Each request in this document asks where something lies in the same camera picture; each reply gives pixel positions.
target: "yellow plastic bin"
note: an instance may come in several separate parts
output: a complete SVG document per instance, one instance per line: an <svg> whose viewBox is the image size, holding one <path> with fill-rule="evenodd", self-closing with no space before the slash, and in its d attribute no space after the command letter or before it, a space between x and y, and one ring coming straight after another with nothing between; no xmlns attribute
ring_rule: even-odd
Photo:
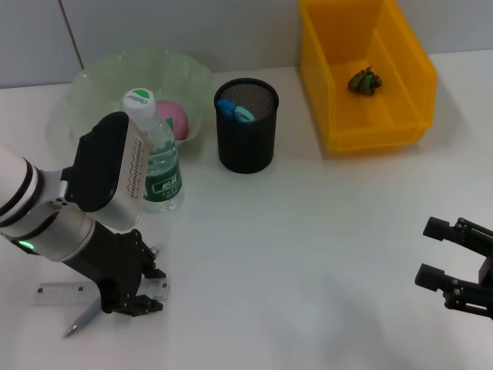
<svg viewBox="0 0 493 370"><path fill-rule="evenodd" d="M300 0L301 75L327 148L349 152L419 140L433 121L437 73L394 0ZM347 83L372 66L374 96Z"/></svg>

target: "pink ball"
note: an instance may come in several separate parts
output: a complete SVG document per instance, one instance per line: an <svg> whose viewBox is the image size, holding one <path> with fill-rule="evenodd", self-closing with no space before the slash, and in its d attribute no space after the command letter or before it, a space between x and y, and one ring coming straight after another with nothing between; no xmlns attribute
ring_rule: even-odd
<svg viewBox="0 0 493 370"><path fill-rule="evenodd" d="M156 110L167 123L172 120L175 140L185 140L188 135L188 117L183 108L170 100L158 100Z"/></svg>

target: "white table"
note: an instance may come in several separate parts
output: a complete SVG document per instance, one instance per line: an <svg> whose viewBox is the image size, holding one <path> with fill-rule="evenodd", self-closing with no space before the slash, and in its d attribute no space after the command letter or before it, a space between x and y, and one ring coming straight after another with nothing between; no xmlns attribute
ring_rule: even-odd
<svg viewBox="0 0 493 370"><path fill-rule="evenodd" d="M260 173L232 173L217 158L213 121L180 148L183 206L138 225L149 245L167 245L157 261L171 277L164 311L101 314L62 340L84 308L31 307L33 288L85 279L2 241L0 367L491 368L493 323L446 310L414 276L424 262L477 279L482 257L421 233L430 216L493 227L493 51L432 59L440 86L426 137L352 160L321 154L296 69L216 75L216 86L252 76L277 89L276 152ZM66 91L0 91L0 142L39 167L69 165L66 127L48 125Z"/></svg>

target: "blue object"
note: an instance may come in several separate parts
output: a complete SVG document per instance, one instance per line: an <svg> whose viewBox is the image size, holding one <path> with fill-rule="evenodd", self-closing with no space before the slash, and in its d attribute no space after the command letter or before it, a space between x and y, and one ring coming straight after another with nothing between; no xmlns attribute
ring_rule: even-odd
<svg viewBox="0 0 493 370"><path fill-rule="evenodd" d="M230 100L221 99L221 100L217 101L216 105L217 105L217 108L219 108L221 113L227 119L235 119L235 109L236 109L235 103L233 103Z"/></svg>
<svg viewBox="0 0 493 370"><path fill-rule="evenodd" d="M242 106L237 106L234 110L234 114L236 119L240 122L253 122L255 121L255 117L248 109L243 108Z"/></svg>

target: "black mesh cup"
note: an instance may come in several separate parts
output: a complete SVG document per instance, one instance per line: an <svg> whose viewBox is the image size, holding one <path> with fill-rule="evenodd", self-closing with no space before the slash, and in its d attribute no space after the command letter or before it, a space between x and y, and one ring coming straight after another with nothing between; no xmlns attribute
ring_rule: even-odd
<svg viewBox="0 0 493 370"><path fill-rule="evenodd" d="M250 122L225 114L217 104L221 100L246 109ZM214 106L221 163L237 173L255 173L269 166L274 155L279 106L276 90L258 79L234 79L217 90Z"/></svg>

